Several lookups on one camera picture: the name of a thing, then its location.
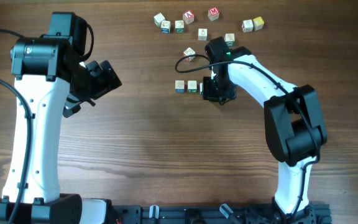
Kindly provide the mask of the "blue-edged paw block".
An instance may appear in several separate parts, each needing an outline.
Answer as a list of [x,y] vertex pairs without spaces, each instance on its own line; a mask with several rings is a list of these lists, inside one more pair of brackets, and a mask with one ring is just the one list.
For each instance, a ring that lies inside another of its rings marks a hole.
[[184,80],[176,80],[175,81],[175,92],[176,93],[184,93],[185,92],[185,81]]

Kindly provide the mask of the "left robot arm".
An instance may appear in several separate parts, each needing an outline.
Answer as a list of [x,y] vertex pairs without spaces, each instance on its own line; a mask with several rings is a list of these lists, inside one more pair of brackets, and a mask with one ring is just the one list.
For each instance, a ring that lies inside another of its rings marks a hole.
[[11,49],[16,129],[0,223],[121,222],[110,200],[63,194],[58,181],[62,119],[121,86],[108,61],[89,60],[93,37],[80,16],[55,12],[46,34],[19,36]]

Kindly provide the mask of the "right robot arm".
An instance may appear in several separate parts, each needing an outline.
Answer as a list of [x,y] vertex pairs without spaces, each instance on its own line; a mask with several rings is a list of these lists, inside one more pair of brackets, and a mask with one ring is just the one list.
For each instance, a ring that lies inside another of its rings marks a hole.
[[316,91],[297,87],[261,65],[245,47],[230,49],[223,37],[210,40],[204,51],[211,75],[203,78],[204,100],[220,105],[235,100],[243,88],[264,109],[267,146],[278,161],[278,187],[272,199],[272,223],[324,223],[327,206],[308,200],[311,168],[321,159],[328,135]]

